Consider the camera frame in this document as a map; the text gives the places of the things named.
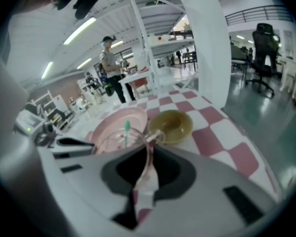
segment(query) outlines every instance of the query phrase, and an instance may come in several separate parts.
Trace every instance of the office chair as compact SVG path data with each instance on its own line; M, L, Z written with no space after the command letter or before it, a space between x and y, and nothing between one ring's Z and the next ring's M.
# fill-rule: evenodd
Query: office chair
M242 51L243 53L248 54L248 49L247 49L247 47L243 46L243 47L241 47L240 49L241 49L241 51Z
M274 34L273 27L269 24L259 23L257 29L252 33L256 56L252 67L259 75L259 79L246 80L245 84L249 82L257 82L259 84L258 93L261 93L261 84L272 91L272 97L275 95L274 90L262 79L263 77L271 77L276 75L276 56L281 42L280 37ZM265 65L266 57L270 57L271 66Z

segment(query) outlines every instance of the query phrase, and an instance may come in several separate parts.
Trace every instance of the yellow bowl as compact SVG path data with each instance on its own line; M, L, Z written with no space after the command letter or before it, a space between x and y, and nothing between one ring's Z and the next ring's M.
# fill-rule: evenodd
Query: yellow bowl
M164 111L150 122L149 130L156 129L164 132L165 144L175 144L191 134L193 121L186 113L175 110Z

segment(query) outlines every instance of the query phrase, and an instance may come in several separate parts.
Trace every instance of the pink and white checkered table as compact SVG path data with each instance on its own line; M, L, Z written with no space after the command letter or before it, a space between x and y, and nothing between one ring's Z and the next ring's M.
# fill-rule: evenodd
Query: pink and white checkered table
M104 112L99 119L135 106L146 110L149 120L166 110L187 113L193 120L193 132L175 147L223 162L260 186L276 202L281 200L274 174L250 139L223 111L196 91L175 90L124 103Z

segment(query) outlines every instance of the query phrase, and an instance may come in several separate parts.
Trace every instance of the ceiling light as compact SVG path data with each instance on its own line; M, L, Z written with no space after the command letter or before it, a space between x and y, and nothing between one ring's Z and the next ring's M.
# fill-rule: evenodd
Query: ceiling light
M87 63L90 62L91 60L92 60L91 58L87 59L85 62L83 62L81 65L79 65L79 66L77 67L77 69L81 69L85 64L87 64Z
M96 18L92 17L88 21L86 21L82 26L80 26L77 30L74 31L73 34L69 36L68 39L64 42L64 45L69 45L69 43L79 34L81 33L84 29L86 29L89 25L91 25L93 22L96 21Z
M134 54L134 53L130 53L130 54L125 55L125 56L123 56L123 59L126 59L126 58L132 56L133 54Z
M116 42L115 44L113 44L113 45L111 45L111 48L114 48L114 47L116 47L116 46L118 46L118 45L121 45L121 44L123 44L124 42L121 40L121 41L119 41L119 42Z
M50 63L48 63L48 65L47 65L47 67L46 67L46 69L45 69L43 75L41 76L42 79L44 79L44 78L46 77L46 75L47 75L47 73L48 73L48 70L51 68L51 66L53 65L53 63L54 63L54 62L52 62L52 61L51 61Z

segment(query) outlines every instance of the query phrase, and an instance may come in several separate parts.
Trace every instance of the man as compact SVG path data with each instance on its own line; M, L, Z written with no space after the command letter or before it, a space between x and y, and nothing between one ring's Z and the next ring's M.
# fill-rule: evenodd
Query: man
M181 52L180 51L177 51L176 52L176 55L177 55L177 57L179 59L180 64L182 64L182 61L181 61Z
M122 75L120 73L120 65L116 64L116 59L113 53L110 52L110 48L112 46L113 39L109 36L106 36L102 40L102 48L103 51L100 54L100 62L103 66L103 69L105 70L107 74L107 80L108 83L113 87L113 89L117 92L118 98L122 103L125 103L126 100L124 98L122 85L118 82L122 79ZM135 97L132 91L131 86L126 83L127 90L129 92L129 95L131 97L131 100L134 101Z
M94 95L96 102L98 102L98 99L100 100L100 104L104 102L104 99L102 97L102 92L100 90L100 84L96 78L91 75L90 72L87 72L87 78L85 80L87 83L88 88L90 89L91 93Z

